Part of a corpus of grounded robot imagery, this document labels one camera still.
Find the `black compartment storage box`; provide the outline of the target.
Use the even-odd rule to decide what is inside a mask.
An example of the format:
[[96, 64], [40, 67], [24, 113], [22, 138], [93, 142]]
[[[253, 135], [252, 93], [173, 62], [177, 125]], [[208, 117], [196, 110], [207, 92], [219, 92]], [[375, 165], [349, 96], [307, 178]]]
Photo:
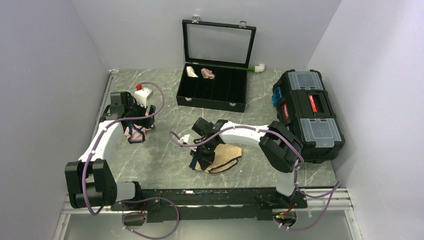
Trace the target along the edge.
[[[176, 92], [179, 106], [243, 113], [257, 28], [239, 24], [182, 20], [184, 67]], [[198, 78], [188, 77], [193, 67]], [[202, 77], [212, 70], [215, 79]]]

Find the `beige underwear navy trim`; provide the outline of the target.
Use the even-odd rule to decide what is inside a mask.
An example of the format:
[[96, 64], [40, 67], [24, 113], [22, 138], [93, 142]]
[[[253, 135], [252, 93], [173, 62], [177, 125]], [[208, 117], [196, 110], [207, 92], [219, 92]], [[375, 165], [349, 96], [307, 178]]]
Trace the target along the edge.
[[201, 171], [209, 174], [218, 174], [234, 167], [243, 155], [241, 147], [231, 144], [219, 144], [214, 150], [215, 157], [213, 163], [205, 170], [202, 170], [198, 161], [193, 157], [188, 165], [193, 171]]

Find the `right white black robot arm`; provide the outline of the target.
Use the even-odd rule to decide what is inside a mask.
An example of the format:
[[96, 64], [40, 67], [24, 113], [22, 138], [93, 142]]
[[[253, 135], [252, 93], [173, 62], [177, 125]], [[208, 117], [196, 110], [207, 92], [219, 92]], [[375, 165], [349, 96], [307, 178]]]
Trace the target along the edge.
[[220, 119], [216, 123], [199, 117], [192, 130], [200, 137], [187, 134], [182, 138], [191, 146], [192, 170], [220, 173], [234, 166], [242, 155], [237, 145], [261, 149], [276, 173], [276, 203], [287, 208], [295, 201], [295, 170], [301, 162], [301, 141], [281, 122], [250, 126]]

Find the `pink underwear navy trim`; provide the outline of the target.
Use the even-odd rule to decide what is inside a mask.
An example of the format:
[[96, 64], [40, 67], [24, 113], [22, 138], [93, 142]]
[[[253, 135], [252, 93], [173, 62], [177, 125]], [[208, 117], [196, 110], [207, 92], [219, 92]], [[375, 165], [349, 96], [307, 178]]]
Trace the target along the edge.
[[131, 123], [123, 132], [129, 144], [143, 143], [147, 139], [147, 132], [150, 128]]

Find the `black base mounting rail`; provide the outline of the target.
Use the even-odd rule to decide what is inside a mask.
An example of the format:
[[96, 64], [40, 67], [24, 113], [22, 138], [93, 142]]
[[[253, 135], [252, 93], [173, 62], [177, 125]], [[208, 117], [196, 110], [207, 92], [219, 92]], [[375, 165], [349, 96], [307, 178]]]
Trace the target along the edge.
[[275, 187], [141, 189], [112, 211], [146, 213], [148, 223], [183, 220], [256, 219], [271, 221], [278, 212], [307, 208], [306, 197], [284, 196]]

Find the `black plastic toolbox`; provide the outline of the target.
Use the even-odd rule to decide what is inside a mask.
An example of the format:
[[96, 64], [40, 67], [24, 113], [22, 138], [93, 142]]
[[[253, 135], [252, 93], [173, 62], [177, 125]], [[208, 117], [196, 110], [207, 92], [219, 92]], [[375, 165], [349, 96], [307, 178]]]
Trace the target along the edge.
[[287, 70], [272, 87], [276, 117], [302, 143], [305, 162], [332, 161], [346, 140], [319, 71]]

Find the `aluminium frame rail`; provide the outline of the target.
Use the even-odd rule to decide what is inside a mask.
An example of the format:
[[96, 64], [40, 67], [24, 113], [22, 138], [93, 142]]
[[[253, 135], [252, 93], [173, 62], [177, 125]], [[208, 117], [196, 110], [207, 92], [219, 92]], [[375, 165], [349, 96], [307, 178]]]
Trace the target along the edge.
[[[93, 134], [92, 134], [92, 138], [91, 138], [92, 140], [94, 140], [94, 144], [93, 144], [94, 149], [97, 146], [96, 134], [97, 134], [97, 131], [99, 129], [98, 124], [100, 122], [100, 117], [102, 116], [105, 105], [108, 101], [108, 95], [110, 94], [110, 91], [111, 91], [111, 85], [114, 82], [114, 78], [117, 76], [118, 72], [119, 71], [117, 69], [111, 69], [110, 73], [109, 73], [108, 81], [107, 81], [107, 84], [106, 84], [106, 89], [105, 89], [103, 99], [102, 99], [102, 102], [101, 102], [101, 105], [100, 105], [100, 108], [99, 108], [99, 112], [97, 114], [96, 125], [95, 125], [94, 131], [93, 131]], [[88, 162], [86, 162], [85, 167], [83, 168], [81, 183], [82, 183], [83, 199], [84, 199], [84, 203], [85, 203], [84, 208], [85, 208], [85, 210], [88, 210], [89, 214], [94, 214], [96, 216], [97, 213], [93, 210], [93, 208], [90, 204], [89, 198], [88, 198], [88, 194], [86, 192], [86, 190], [87, 190], [86, 182], [87, 181], [85, 180], [87, 168], [89, 166], [89, 162], [92, 159], [94, 149], [92, 147], [89, 148], [90, 152], [89, 152], [88, 156], [86, 157], [86, 160], [88, 160]], [[65, 237], [65, 233], [66, 233], [66, 230], [67, 230], [67, 227], [68, 227], [68, 224], [69, 224], [69, 221], [70, 221], [70, 217], [71, 217], [71, 213], [65, 213], [65, 207], [66, 206], [68, 206], [67, 201], [65, 201], [63, 206], [62, 206], [62, 211], [60, 213], [59, 221], [58, 221], [58, 224], [57, 224], [54, 236], [53, 236], [53, 240], [63, 240], [64, 237]]]

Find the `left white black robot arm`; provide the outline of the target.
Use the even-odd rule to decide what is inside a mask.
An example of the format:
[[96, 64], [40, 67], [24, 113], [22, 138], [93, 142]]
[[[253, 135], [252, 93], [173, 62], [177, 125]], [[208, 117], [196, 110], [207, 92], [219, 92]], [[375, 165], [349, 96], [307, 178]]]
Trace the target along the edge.
[[110, 94], [110, 104], [104, 109], [95, 134], [85, 153], [65, 166], [69, 202], [74, 209], [112, 206], [123, 201], [131, 210], [139, 209], [144, 196], [137, 182], [116, 182], [107, 163], [119, 139], [129, 144], [143, 143], [147, 131], [155, 127], [152, 116], [156, 107], [148, 105], [153, 92], [149, 88]]

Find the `rolled pink underwear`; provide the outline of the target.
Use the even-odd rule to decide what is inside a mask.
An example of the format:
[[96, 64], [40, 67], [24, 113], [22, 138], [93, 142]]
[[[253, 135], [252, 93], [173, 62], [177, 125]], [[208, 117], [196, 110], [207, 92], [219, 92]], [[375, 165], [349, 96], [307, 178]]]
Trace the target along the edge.
[[201, 69], [201, 75], [204, 79], [215, 79], [215, 74], [213, 73], [213, 71], [207, 68]]

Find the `rolled white underwear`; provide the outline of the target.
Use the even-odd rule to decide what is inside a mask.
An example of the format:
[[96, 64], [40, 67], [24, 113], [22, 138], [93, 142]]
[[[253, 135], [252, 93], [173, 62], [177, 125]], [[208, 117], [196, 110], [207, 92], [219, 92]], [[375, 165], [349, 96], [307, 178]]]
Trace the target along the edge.
[[193, 67], [192, 66], [187, 66], [186, 68], [185, 68], [185, 70], [186, 70], [186, 75], [189, 77], [189, 78], [198, 78], [199, 76], [196, 74], [196, 72], [195, 72], [195, 70], [193, 69]]

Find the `green white pipe fitting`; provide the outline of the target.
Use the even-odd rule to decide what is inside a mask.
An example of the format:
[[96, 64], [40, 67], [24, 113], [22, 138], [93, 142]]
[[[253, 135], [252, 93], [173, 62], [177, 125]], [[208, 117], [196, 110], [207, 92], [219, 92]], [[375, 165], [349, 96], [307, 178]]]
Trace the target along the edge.
[[265, 70], [265, 64], [259, 64], [256, 66], [248, 67], [247, 71], [253, 72], [253, 73], [262, 73]]

